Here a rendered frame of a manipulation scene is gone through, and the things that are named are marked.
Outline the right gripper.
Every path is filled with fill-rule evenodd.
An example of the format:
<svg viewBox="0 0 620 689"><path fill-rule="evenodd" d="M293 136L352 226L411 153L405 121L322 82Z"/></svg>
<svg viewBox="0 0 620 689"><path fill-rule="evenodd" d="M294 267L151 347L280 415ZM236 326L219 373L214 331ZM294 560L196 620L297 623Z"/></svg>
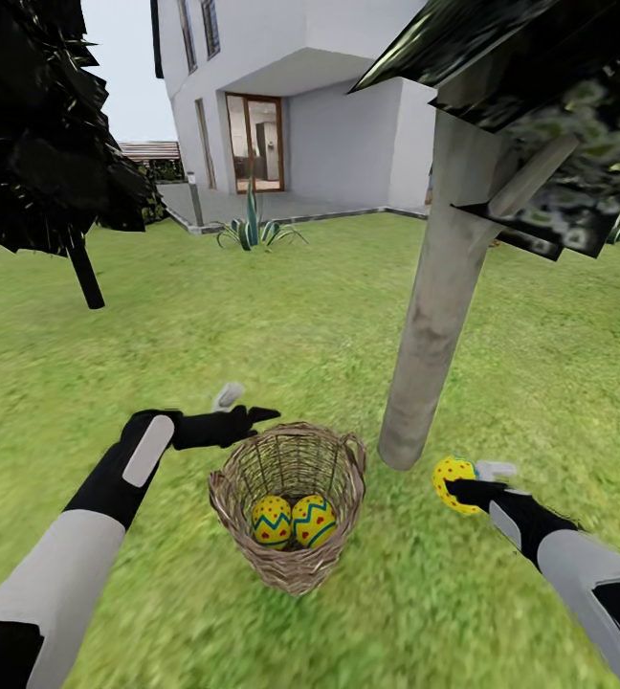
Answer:
<svg viewBox="0 0 620 689"><path fill-rule="evenodd" d="M475 506L479 507L483 506L481 498L485 489L489 489L491 487L508 487L508 484L504 482L477 481L475 478L456 478L455 480L446 480L445 485L447 486L447 491L451 495L454 495L458 502L474 504Z"/></svg>

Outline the wicker basket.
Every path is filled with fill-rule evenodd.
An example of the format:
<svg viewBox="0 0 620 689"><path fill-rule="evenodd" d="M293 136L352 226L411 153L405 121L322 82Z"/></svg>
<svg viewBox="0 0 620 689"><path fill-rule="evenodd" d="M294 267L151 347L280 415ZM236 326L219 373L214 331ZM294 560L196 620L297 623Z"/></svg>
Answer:
<svg viewBox="0 0 620 689"><path fill-rule="evenodd" d="M235 463L238 463L241 469L241 476L245 478L246 472L243 453L249 452L250 448L262 442L262 440L270 439L272 437L291 438L293 435L312 435L314 436L314 444L311 448L314 452L319 453L322 450L322 442L333 443L331 453L336 455L342 451L343 456L343 470L340 472L340 479L342 486L337 492L337 503L334 505L336 519L336 530L333 535L330 535L321 546L312 548L305 548L305 545L300 543L299 551L291 551L291 553L283 553L286 545L281 551L274 551L267 545L257 544L256 536L250 539L249 528L247 524L241 521L241 517L245 517L244 510L247 508L246 500L241 500L238 495L233 495L233 492L238 490L235 484L230 483L228 473ZM357 453L355 453L347 443L347 439L351 439L357 443ZM210 508L213 508L219 523L226 527L231 532L232 540L238 545L238 548L244 554L244 558L252 564L252 568L256 573L259 573L259 579L266 587L273 589L280 589L282 592L288 592L292 596L300 596L306 594L309 590L316 589L324 581L328 580L328 575L332 572L334 565L338 561L338 556L342 553L343 547L347 537L354 529L355 523L360 518L361 504L365 497L365 478L363 474L368 468L368 459L365 452L366 445L363 439L354 434L348 433L344 436L339 436L337 433L330 432L328 428L321 427L318 424L311 424L305 422L290 422L280 423L267 429L266 432L252 435L247 439L241 439L237 442L234 451L231 453L225 464L225 469L220 473L219 470L213 470L208 477ZM288 461L293 460L294 452L287 449L284 452L284 458ZM308 475L309 467L297 464L297 475ZM296 473L295 472L295 473ZM295 474L294 473L294 474ZM247 479L245 478L245 484ZM251 498L255 492L247 490L251 494ZM308 494L301 494L295 492L293 495L299 500L307 497ZM249 540L250 539L250 540Z"/></svg>

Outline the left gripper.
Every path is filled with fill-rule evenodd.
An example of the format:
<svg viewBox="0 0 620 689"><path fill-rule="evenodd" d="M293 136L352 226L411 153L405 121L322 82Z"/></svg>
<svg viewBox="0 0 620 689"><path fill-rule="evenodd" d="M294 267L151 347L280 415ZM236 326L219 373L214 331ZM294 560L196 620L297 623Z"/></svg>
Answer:
<svg viewBox="0 0 620 689"><path fill-rule="evenodd" d="M220 445L221 449L231 447L234 442L257 435L251 427L256 422L278 418L280 411L252 407L246 411L244 405L236 405L229 412L201 413L203 439L201 447Z"/></svg>

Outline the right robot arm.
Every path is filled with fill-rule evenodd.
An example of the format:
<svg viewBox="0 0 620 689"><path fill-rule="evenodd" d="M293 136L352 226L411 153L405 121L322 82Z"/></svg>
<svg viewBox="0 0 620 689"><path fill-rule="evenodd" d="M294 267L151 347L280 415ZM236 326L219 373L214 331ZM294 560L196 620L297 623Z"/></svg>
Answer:
<svg viewBox="0 0 620 689"><path fill-rule="evenodd" d="M495 482L495 476L517 476L515 464L478 460L475 470L475 478L446 480L447 491L488 512L556 590L620 680L620 554L541 506L531 493Z"/></svg>

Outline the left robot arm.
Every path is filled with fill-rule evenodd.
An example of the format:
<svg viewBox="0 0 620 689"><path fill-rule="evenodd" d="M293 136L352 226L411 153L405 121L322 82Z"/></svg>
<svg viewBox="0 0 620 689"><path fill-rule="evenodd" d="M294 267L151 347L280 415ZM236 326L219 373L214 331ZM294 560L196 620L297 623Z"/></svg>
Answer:
<svg viewBox="0 0 620 689"><path fill-rule="evenodd" d="M244 385L227 382L210 413L136 412L32 552L0 585L0 689L63 689L89 621L160 458L257 435L280 411L231 405Z"/></svg>

